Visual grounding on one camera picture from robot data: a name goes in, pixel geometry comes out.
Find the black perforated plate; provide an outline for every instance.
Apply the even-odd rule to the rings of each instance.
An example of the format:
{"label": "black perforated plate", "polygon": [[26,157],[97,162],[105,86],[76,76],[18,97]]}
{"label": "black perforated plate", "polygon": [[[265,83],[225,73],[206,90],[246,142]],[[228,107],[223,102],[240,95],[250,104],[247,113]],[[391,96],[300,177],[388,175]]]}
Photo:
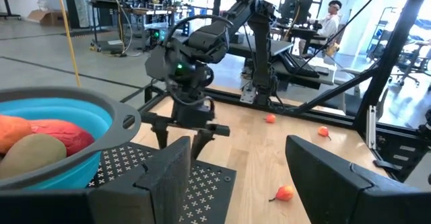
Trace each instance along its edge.
{"label": "black perforated plate", "polygon": [[[88,187],[99,187],[153,157],[158,151],[135,143],[102,152],[97,174]],[[195,161],[179,223],[224,223],[236,172],[224,167]]]}

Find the blue collapsible bowl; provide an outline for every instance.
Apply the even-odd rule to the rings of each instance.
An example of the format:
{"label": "blue collapsible bowl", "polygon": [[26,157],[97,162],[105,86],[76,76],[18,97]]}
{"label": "blue collapsible bowl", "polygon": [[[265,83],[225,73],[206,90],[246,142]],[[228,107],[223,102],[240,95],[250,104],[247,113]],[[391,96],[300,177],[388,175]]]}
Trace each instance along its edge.
{"label": "blue collapsible bowl", "polygon": [[[85,188],[98,170],[101,150],[130,141],[141,125],[136,109],[103,94],[75,87],[1,90],[0,114],[28,120],[66,120],[87,130],[95,139],[90,146],[59,162],[0,180],[0,190]],[[136,124],[124,129],[127,118]]]}

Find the cardboard box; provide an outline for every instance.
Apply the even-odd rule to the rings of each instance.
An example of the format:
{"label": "cardboard box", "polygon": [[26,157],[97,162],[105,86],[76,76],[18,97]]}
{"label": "cardboard box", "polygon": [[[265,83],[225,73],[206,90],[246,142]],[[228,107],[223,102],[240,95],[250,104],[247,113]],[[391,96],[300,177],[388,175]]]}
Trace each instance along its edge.
{"label": "cardboard box", "polygon": [[42,26],[64,26],[64,18],[61,11],[41,11],[39,9],[32,11],[27,20],[39,22]]}

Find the white shirt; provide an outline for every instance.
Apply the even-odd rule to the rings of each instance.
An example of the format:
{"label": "white shirt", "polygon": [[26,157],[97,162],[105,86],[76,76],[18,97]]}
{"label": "white shirt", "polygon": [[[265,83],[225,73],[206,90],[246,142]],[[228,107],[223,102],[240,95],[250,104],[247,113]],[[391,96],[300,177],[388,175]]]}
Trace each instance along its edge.
{"label": "white shirt", "polygon": [[338,15],[327,15],[325,18],[319,20],[319,24],[322,25],[322,29],[317,31],[317,34],[321,36],[330,37],[338,32],[338,25],[340,17]]}

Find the man wearing glasses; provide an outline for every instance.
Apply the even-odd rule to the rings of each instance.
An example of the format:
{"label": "man wearing glasses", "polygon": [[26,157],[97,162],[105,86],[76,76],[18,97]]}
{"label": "man wearing glasses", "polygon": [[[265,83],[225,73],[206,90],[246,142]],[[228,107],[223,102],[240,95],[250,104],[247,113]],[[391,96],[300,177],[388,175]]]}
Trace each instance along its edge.
{"label": "man wearing glasses", "polygon": [[[328,15],[319,20],[318,23],[322,25],[322,28],[317,31],[317,34],[319,36],[324,36],[326,38],[331,37],[338,31],[338,25],[340,23],[340,15],[338,14],[338,11],[341,9],[343,4],[341,4],[338,0],[333,0],[329,2],[328,4]],[[310,43],[312,44],[322,44],[324,45],[327,41],[326,40],[311,40]],[[304,51],[306,41],[304,39],[301,39],[299,41],[299,51],[300,54]]]}

